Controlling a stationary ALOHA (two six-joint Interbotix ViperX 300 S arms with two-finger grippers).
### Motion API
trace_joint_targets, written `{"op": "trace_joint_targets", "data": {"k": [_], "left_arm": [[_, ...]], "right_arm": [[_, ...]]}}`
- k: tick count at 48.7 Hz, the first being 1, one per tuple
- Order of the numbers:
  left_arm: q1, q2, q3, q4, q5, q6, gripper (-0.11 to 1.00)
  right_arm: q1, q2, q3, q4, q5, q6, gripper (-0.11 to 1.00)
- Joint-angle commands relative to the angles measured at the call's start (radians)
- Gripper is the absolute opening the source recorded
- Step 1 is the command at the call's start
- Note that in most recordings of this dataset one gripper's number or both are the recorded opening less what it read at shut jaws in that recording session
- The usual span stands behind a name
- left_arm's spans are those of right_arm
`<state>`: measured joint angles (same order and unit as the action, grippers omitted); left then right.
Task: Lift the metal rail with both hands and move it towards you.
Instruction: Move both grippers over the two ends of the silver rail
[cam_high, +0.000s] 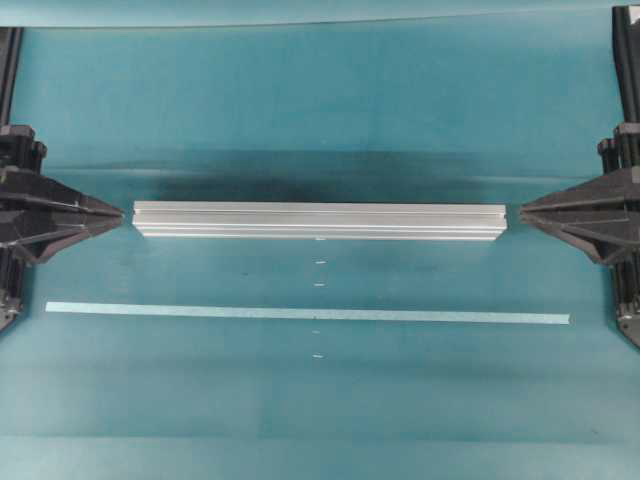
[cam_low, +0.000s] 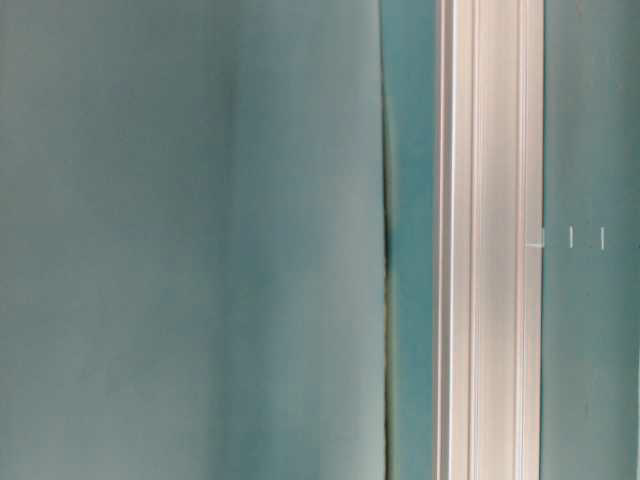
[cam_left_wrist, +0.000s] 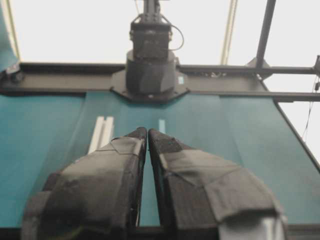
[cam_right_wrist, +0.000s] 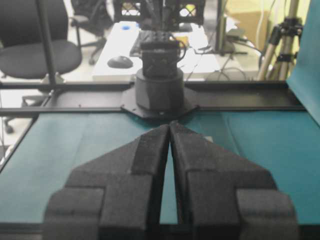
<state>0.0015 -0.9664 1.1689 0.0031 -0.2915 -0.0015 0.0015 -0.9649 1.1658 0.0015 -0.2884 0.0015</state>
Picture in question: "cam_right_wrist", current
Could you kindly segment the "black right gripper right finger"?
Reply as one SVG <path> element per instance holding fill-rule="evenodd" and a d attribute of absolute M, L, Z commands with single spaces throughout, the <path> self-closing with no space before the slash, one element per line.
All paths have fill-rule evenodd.
<path fill-rule="evenodd" d="M 178 210 L 195 240 L 297 240 L 291 198 L 266 168 L 170 123 Z"/>

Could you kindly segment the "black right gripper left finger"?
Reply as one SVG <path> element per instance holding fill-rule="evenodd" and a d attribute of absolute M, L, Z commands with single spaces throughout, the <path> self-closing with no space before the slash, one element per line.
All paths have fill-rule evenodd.
<path fill-rule="evenodd" d="M 44 214 L 46 240 L 145 240 L 160 223 L 168 126 L 75 167 Z"/>

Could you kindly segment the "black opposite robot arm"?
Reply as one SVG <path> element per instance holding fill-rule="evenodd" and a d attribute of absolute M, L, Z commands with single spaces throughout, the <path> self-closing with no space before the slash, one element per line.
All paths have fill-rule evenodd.
<path fill-rule="evenodd" d="M 171 39 L 179 30 L 179 1 L 143 0 L 140 28 L 150 36 L 140 43 L 142 68 L 136 73 L 136 103 L 150 111 L 173 111 L 184 104 L 180 43 Z"/>

